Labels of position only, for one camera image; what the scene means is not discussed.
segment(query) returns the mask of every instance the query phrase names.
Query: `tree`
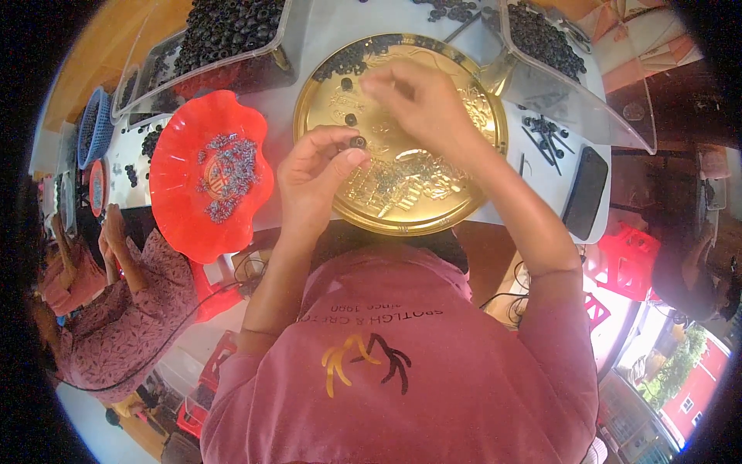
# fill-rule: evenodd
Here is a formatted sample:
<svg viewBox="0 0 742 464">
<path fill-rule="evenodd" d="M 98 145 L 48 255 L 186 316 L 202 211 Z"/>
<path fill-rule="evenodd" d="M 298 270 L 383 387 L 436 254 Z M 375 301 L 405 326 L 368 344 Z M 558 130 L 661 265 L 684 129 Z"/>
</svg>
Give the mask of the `tree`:
<svg viewBox="0 0 742 464">
<path fill-rule="evenodd" d="M 655 411 L 659 411 L 677 394 L 688 379 L 691 369 L 706 351 L 706 331 L 694 324 L 664 366 L 650 382 L 642 382 L 640 392 Z"/>
</svg>

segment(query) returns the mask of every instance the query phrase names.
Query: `window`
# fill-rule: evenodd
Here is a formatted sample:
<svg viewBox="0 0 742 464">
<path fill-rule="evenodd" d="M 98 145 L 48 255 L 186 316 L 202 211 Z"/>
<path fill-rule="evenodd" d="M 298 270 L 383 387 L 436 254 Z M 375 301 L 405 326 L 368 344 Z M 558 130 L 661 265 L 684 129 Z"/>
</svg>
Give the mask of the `window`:
<svg viewBox="0 0 742 464">
<path fill-rule="evenodd" d="M 680 409 L 683 410 L 685 414 L 687 414 L 691 408 L 693 408 L 693 401 L 691 400 L 690 395 L 686 396 L 686 400 L 683 401 L 683 404 L 680 405 Z"/>
</svg>

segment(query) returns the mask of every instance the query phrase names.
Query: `pink fabric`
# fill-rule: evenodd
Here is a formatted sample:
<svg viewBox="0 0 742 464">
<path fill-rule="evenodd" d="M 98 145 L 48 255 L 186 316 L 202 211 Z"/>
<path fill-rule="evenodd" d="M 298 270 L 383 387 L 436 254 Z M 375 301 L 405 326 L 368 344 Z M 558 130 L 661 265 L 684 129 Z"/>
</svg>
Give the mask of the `pink fabric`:
<svg viewBox="0 0 742 464">
<path fill-rule="evenodd" d="M 204 463 L 578 463 L 597 418 L 584 309 L 526 312 L 515 337 L 468 293 L 405 246 L 325 263 L 264 357 L 221 366 Z"/>
<path fill-rule="evenodd" d="M 79 263 L 75 280 L 68 290 L 59 283 L 65 265 L 59 253 L 44 274 L 44 300 L 57 316 L 66 316 L 79 306 L 90 301 L 93 296 L 105 287 L 105 273 L 98 267 L 93 256 L 84 244 L 77 243 L 75 251 L 79 253 Z"/>
<path fill-rule="evenodd" d="M 127 245 L 143 268 L 148 288 L 132 293 L 126 281 L 107 287 L 80 317 L 62 328 L 60 356 L 56 358 L 65 381 L 92 389 L 121 382 L 147 363 L 121 385 L 91 392 L 110 403 L 122 401 L 142 383 L 193 322 L 198 305 L 188 262 L 157 230 L 149 235 L 141 254 L 129 238 Z"/>
</svg>

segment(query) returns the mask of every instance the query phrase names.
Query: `red building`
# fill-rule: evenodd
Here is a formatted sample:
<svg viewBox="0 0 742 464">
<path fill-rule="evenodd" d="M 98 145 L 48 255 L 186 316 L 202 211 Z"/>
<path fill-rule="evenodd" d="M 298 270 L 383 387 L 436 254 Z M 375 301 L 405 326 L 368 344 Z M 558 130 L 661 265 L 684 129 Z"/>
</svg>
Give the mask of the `red building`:
<svg viewBox="0 0 742 464">
<path fill-rule="evenodd" d="M 701 356 L 698 364 L 691 369 L 686 383 L 677 395 L 662 407 L 663 422 L 668 425 L 668 429 L 681 442 L 681 445 L 684 440 L 690 438 L 695 426 L 703 417 L 703 412 L 714 396 L 727 361 L 729 361 L 729 348 L 713 335 L 709 335 L 706 339 L 706 352 Z"/>
</svg>

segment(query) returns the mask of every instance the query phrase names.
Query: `pink shirt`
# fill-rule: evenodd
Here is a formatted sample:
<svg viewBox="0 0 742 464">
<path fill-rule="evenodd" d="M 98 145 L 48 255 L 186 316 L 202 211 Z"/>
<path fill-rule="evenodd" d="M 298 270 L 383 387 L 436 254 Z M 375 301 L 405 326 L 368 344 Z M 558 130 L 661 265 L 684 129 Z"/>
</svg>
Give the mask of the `pink shirt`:
<svg viewBox="0 0 742 464">
<path fill-rule="evenodd" d="M 44 275 L 42 287 L 44 300 L 57 316 L 66 316 L 80 305 L 89 302 L 107 283 L 105 274 L 96 264 L 88 247 L 80 243 L 73 246 L 78 247 L 80 259 L 75 280 L 70 288 L 65 290 L 59 283 L 62 270 L 65 268 L 61 254 L 54 258 Z"/>
<path fill-rule="evenodd" d="M 526 312 L 516 337 L 468 294 L 427 250 L 325 263 L 265 356 L 221 366 L 204 463 L 578 463 L 597 418 L 586 312 Z"/>
</svg>

